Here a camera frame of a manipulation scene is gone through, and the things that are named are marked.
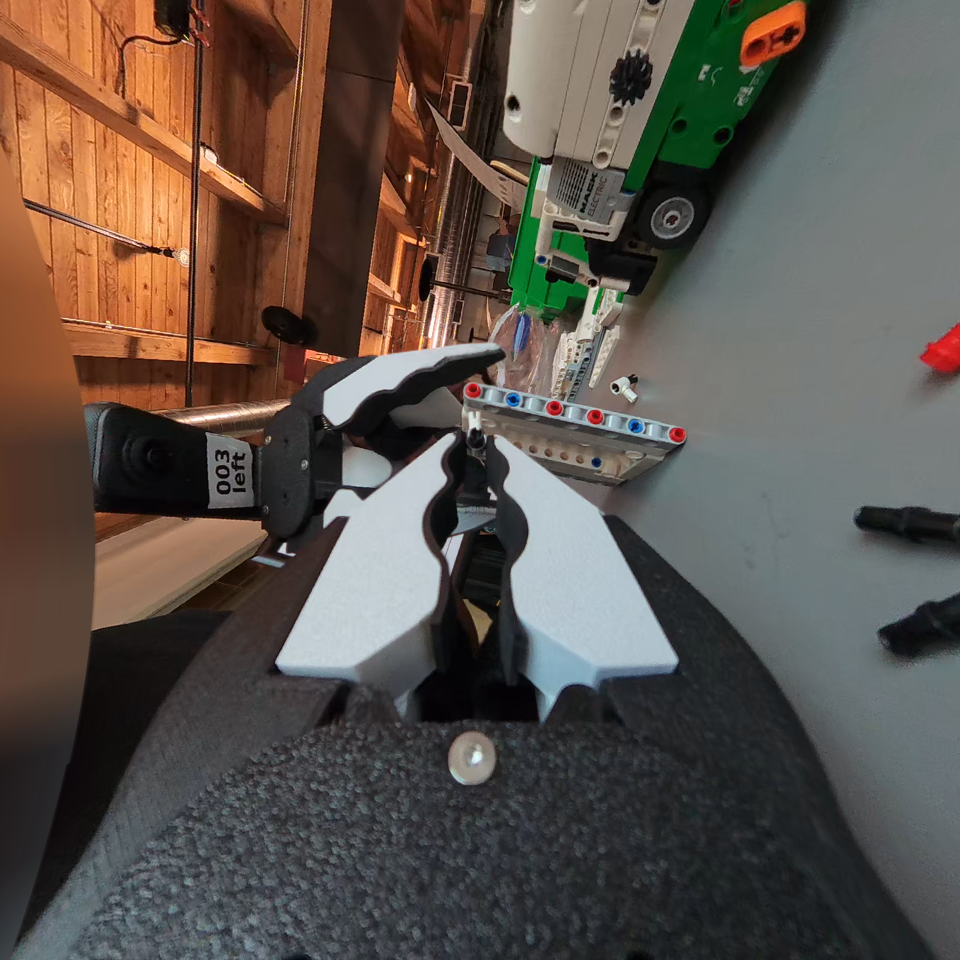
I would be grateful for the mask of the large metal air duct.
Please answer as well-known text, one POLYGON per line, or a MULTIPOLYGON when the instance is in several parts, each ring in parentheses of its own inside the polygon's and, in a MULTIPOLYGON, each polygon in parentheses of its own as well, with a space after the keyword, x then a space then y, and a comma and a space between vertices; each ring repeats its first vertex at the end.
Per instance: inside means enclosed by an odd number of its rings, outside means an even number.
POLYGON ((289 404, 289 399, 241 401, 151 411, 151 414, 182 425, 197 427, 207 433, 242 439, 263 432, 271 420, 289 404))

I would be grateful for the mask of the black lego axle pin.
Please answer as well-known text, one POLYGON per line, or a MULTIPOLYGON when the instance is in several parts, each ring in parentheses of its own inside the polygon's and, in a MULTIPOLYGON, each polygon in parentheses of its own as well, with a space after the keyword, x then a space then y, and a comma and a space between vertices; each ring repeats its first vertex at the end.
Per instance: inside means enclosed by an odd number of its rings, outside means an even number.
POLYGON ((854 514, 853 523, 862 531, 890 534, 911 543, 959 545, 958 513, 916 506, 862 506, 854 514))
POLYGON ((893 656, 916 659, 931 652, 959 648, 959 594, 927 601, 905 617, 877 631, 881 645, 893 656))

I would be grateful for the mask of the green plastic bin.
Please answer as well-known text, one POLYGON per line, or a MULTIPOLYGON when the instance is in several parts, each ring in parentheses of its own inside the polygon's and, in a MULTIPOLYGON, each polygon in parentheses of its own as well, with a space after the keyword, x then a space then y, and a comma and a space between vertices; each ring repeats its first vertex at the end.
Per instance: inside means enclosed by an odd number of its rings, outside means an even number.
POLYGON ((530 183, 519 223, 518 234, 510 267, 511 305, 532 319, 550 323, 561 315, 582 314, 589 287, 584 283, 566 280, 549 282, 546 266, 536 260, 535 246, 540 226, 535 201, 538 186, 546 186, 549 174, 543 174, 542 163, 534 159, 530 183))

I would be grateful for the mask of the red lego piece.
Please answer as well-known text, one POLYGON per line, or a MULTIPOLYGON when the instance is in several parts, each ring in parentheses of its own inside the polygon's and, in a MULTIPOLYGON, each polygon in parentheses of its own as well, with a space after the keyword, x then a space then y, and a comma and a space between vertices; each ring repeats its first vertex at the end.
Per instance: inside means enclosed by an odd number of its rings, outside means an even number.
POLYGON ((956 323, 941 337, 928 342, 923 352, 919 354, 918 359, 937 375, 957 376, 960 369, 959 342, 959 323, 956 323))

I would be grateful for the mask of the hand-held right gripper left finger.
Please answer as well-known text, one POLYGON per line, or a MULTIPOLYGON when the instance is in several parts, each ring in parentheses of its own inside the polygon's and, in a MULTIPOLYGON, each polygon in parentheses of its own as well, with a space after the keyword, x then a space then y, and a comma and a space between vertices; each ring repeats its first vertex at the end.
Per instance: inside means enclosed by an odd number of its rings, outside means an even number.
POLYGON ((467 659, 467 612, 443 549, 457 522, 466 445, 445 434, 327 524, 331 549, 280 649, 285 677, 347 681, 420 719, 416 689, 467 659))

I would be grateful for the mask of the black round ceiling lamp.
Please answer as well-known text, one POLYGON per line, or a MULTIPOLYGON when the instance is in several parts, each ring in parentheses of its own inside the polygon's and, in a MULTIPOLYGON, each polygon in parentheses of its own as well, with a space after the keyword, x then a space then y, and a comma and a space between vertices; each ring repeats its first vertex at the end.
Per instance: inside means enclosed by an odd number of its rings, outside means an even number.
POLYGON ((315 349, 319 331, 311 318, 302 317, 280 305, 264 307, 260 318, 264 329, 279 342, 307 350, 315 349))

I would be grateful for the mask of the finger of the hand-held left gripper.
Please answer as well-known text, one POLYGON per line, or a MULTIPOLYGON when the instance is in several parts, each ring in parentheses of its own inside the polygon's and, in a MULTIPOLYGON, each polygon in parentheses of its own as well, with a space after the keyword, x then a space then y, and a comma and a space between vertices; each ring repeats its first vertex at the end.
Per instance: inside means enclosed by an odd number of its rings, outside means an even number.
POLYGON ((341 488, 324 508, 324 525, 349 517, 371 493, 429 447, 458 429, 462 402, 447 387, 390 411, 368 435, 342 435, 341 488))
POLYGON ((374 357, 323 391, 322 416, 334 429, 366 436, 391 411, 450 390, 503 358, 503 349, 490 342, 374 357))

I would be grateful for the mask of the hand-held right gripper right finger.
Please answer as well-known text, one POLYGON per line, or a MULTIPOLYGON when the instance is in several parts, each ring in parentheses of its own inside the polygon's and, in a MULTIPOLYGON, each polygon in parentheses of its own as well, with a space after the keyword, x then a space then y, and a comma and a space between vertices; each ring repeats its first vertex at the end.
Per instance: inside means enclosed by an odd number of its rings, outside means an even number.
POLYGON ((506 558, 499 604, 504 678, 527 680, 539 716, 569 687, 673 674, 679 658, 605 515, 509 440, 486 476, 506 558))

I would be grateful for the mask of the grey lego frame with pins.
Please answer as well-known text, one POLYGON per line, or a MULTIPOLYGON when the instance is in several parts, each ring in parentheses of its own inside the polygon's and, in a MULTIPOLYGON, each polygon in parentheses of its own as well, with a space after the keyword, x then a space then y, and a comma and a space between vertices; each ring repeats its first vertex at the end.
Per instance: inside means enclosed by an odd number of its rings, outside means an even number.
POLYGON ((469 381, 462 430, 474 426, 486 450, 501 438, 552 474, 607 487, 651 470, 688 439, 684 428, 650 418, 469 381))

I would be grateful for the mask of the white poster board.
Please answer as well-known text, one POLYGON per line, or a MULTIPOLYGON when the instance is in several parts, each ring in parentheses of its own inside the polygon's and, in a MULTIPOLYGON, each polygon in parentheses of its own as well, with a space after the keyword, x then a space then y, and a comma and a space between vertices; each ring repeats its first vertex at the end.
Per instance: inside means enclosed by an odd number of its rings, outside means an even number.
POLYGON ((513 212, 522 213, 529 186, 529 175, 510 167, 500 161, 486 162, 473 150, 450 126, 450 123, 440 114, 430 102, 426 102, 430 113, 438 128, 438 135, 451 155, 455 157, 474 179, 491 195, 513 212))

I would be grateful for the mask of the white green lego truck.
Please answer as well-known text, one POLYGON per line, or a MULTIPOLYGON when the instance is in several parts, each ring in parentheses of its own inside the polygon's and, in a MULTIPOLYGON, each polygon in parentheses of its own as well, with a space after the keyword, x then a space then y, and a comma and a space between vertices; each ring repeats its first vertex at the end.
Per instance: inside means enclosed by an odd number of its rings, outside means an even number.
POLYGON ((503 132, 541 163, 535 260, 548 282, 642 293, 690 247, 713 170, 809 2, 512 2, 503 132))

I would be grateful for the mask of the pile of white lego parts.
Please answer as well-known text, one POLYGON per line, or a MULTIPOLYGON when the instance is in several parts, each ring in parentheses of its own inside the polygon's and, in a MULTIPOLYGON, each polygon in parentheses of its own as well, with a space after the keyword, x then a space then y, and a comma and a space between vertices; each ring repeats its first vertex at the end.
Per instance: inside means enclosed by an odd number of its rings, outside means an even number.
POLYGON ((620 340, 620 314, 626 294, 594 287, 588 290, 576 327, 561 333, 553 361, 550 398, 576 402, 594 390, 620 340))

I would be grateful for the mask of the black round lamp on pole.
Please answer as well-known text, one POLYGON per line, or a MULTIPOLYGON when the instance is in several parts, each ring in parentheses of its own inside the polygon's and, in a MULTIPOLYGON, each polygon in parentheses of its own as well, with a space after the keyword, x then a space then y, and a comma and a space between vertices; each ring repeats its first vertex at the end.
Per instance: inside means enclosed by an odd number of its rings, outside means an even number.
POLYGON ((494 300, 501 304, 509 304, 512 298, 510 289, 488 290, 470 285, 452 283, 438 278, 437 270, 439 257, 427 253, 419 267, 416 279, 416 297, 420 303, 428 301, 435 291, 452 292, 456 294, 480 297, 485 300, 494 300))

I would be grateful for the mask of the clear plastic bags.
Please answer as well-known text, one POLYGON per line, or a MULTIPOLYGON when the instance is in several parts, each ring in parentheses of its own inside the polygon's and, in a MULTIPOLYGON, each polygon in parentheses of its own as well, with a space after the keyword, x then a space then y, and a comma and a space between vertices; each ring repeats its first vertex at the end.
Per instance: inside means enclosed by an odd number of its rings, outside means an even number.
POLYGON ((489 342, 504 352, 493 364, 494 386, 549 396, 554 384, 554 358, 562 333, 558 318, 543 320, 534 311, 510 306, 494 323, 489 342))

